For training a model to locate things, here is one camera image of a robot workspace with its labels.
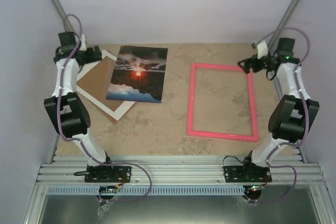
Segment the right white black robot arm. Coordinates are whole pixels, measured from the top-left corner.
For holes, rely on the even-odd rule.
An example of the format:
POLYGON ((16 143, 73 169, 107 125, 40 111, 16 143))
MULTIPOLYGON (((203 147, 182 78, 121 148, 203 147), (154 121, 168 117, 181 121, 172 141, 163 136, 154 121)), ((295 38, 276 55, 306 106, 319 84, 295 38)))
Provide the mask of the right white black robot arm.
POLYGON ((269 138, 243 159, 241 176, 245 181, 267 180, 272 158, 305 140, 319 111, 319 102, 312 100, 304 87, 294 45, 294 39, 280 38, 272 55, 263 41, 256 45, 255 55, 238 62, 245 73, 273 72, 283 93, 268 122, 269 138))

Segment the sunset landscape photo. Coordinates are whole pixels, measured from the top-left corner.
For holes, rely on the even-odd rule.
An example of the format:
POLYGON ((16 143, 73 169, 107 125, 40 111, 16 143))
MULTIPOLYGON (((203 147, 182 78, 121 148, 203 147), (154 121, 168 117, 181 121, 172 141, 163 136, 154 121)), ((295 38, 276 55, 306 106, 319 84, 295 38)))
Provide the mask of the sunset landscape photo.
POLYGON ((161 103, 167 52, 166 48, 121 46, 106 99, 161 103))

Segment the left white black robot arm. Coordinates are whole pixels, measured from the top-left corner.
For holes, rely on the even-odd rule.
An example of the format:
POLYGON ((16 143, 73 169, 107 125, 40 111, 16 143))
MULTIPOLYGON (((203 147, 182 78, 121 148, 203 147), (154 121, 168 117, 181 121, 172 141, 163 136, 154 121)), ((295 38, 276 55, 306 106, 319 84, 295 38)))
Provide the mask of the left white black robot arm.
POLYGON ((74 142, 88 159, 88 166, 97 168, 97 176, 104 182, 114 178, 115 169, 106 153, 90 134, 91 119, 77 93, 77 76, 81 69, 102 60, 98 46, 86 47, 84 36, 66 31, 58 34, 60 46, 55 51, 56 86, 44 108, 59 136, 74 142))

